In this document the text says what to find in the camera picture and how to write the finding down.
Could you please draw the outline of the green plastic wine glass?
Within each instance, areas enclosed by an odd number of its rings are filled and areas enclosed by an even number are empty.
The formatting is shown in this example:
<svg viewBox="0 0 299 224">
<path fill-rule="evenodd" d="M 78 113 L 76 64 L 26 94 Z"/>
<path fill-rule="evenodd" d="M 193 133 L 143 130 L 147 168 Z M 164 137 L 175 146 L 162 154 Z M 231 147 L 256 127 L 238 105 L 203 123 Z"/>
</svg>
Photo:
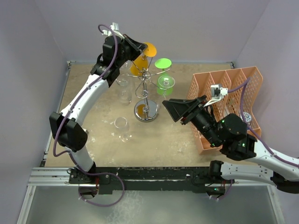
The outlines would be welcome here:
<svg viewBox="0 0 299 224">
<path fill-rule="evenodd" d="M 168 58 L 160 58 L 155 62 L 155 66 L 161 70 L 157 80 L 157 93 L 164 97 L 169 96 L 173 92 L 175 79 L 168 74 L 172 61 Z"/>
</svg>

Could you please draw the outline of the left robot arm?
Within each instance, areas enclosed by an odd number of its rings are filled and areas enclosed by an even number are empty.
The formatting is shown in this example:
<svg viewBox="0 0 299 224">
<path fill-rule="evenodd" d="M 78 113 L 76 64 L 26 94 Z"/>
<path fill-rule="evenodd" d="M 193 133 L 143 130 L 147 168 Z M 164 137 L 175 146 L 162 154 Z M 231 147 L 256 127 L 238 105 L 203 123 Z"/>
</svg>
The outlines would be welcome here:
<svg viewBox="0 0 299 224">
<path fill-rule="evenodd" d="M 53 112 L 50 127 L 54 147 L 60 145 L 70 155 L 77 167 L 80 167 L 80 178 L 91 183 L 96 178 L 94 161 L 86 148 L 87 133 L 82 128 L 85 117 L 108 90 L 120 74 L 121 66 L 127 61 L 134 61 L 147 48 L 147 44 L 137 42 L 127 35 L 105 38 L 102 53 L 98 56 L 90 75 L 75 98 L 60 112 Z"/>
</svg>

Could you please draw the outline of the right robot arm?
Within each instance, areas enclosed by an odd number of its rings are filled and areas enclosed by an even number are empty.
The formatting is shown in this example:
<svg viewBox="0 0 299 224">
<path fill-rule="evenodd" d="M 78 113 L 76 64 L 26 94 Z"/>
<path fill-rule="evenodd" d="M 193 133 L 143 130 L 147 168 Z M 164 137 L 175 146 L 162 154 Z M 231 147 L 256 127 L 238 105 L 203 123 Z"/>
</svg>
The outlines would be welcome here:
<svg viewBox="0 0 299 224">
<path fill-rule="evenodd" d="M 170 99 L 162 104 L 173 121 L 186 125 L 191 122 L 207 139 L 211 147 L 234 161 L 249 161 L 246 166 L 211 161 L 208 179 L 212 182 L 242 179 L 264 182 L 278 190 L 297 194 L 299 192 L 299 160 L 272 148 L 248 134 L 247 124 L 236 114 L 230 113 L 217 121 L 204 107 L 206 96 L 193 100 Z"/>
</svg>

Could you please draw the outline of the orange plastic wine glass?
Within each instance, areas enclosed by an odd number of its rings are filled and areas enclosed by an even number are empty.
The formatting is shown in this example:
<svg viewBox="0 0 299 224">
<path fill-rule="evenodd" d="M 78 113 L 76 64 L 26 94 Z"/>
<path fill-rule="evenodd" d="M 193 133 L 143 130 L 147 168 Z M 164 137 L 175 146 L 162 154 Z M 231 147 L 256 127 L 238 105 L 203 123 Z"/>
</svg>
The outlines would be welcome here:
<svg viewBox="0 0 299 224">
<path fill-rule="evenodd" d="M 141 76 L 142 70 L 149 67 L 148 59 L 152 59 L 157 54 L 157 49 L 152 43 L 145 42 L 145 44 L 147 48 L 132 62 L 130 72 L 133 76 Z"/>
</svg>

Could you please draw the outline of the clear wine glass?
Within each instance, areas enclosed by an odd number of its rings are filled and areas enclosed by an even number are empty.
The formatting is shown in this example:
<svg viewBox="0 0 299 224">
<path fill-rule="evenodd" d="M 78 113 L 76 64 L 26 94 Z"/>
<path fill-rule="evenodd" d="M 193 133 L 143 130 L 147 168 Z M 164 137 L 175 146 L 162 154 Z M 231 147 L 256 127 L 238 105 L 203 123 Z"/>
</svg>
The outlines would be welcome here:
<svg viewBox="0 0 299 224">
<path fill-rule="evenodd" d="M 121 70 L 130 70 L 131 66 L 132 62 L 128 60 L 121 66 Z"/>
<path fill-rule="evenodd" d="M 128 142 L 130 141 L 132 135 L 129 132 L 129 123 L 128 120 L 124 117 L 118 117 L 114 121 L 114 126 L 117 130 L 117 133 L 119 135 L 119 139 L 122 142 Z"/>
<path fill-rule="evenodd" d="M 132 84 L 128 78 L 118 78 L 117 83 L 117 95 L 119 101 L 124 105 L 129 105 L 132 100 Z"/>
</svg>

